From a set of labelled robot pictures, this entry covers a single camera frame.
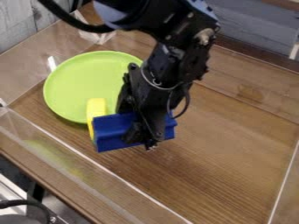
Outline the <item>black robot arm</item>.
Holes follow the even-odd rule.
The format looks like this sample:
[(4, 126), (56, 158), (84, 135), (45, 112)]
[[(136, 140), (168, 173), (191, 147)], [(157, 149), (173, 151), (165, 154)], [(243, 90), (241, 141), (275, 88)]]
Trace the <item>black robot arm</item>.
[(92, 119), (99, 152), (143, 145), (148, 150), (175, 136), (179, 104), (191, 103), (192, 83), (209, 71), (211, 47), (220, 22), (204, 0), (93, 0), (101, 24), (79, 21), (53, 0), (37, 0), (84, 32), (116, 30), (148, 34), (156, 45), (148, 59), (129, 63), (116, 113)]

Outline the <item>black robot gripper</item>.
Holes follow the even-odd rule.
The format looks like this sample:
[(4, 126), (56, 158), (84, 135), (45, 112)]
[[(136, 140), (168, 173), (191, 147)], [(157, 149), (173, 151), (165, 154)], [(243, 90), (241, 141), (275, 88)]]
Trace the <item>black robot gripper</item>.
[(156, 45), (140, 66), (128, 65), (116, 112), (123, 113), (128, 123), (121, 140), (125, 144), (141, 144), (149, 151), (164, 140), (165, 114), (172, 114), (183, 99), (185, 104), (175, 117), (189, 107), (192, 82), (209, 71), (207, 63), (216, 31), (203, 28), (181, 33), (145, 29), (143, 32), (155, 38)]

